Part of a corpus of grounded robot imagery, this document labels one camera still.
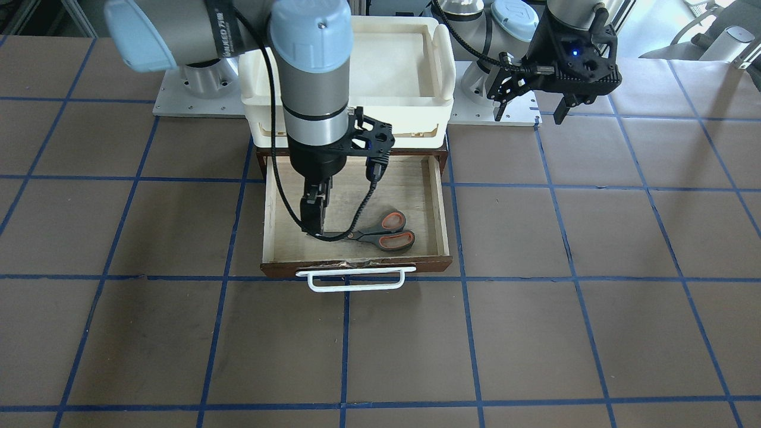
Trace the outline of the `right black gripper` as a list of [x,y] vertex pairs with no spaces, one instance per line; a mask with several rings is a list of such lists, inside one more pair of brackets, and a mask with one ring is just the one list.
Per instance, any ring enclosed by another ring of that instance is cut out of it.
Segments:
[[294,170],[304,177],[301,229],[307,235],[322,235],[332,177],[344,168],[346,155],[327,152],[317,146],[290,146],[289,158]]

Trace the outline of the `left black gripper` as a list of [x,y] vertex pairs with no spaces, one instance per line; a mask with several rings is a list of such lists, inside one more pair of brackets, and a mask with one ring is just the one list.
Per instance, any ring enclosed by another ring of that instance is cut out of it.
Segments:
[[[502,120],[507,105],[530,89],[591,90],[600,78],[600,51],[592,43],[592,35],[560,23],[549,12],[541,16],[523,62],[537,70],[546,66],[549,74],[529,75],[529,70],[519,65],[492,66],[486,79],[486,98],[497,103],[494,120]],[[574,95],[563,94],[554,110],[554,124],[561,125],[573,107]]]

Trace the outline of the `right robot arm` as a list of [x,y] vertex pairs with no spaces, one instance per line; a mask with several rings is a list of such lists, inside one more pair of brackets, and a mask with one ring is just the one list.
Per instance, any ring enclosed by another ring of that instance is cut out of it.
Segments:
[[353,14],[346,1],[107,1],[109,34],[128,67],[201,66],[259,51],[280,90],[291,165],[304,178],[302,231],[323,241],[332,177],[350,135]]

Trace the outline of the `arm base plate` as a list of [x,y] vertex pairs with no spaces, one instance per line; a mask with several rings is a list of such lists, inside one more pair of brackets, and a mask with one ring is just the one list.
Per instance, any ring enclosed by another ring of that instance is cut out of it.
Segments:
[[152,112],[157,117],[244,118],[238,60],[166,71]]
[[500,103],[486,97],[486,75],[468,71],[475,62],[456,61],[454,105],[449,124],[452,125],[516,125],[533,127],[543,120],[534,92],[527,92],[506,103],[500,119],[496,119]]

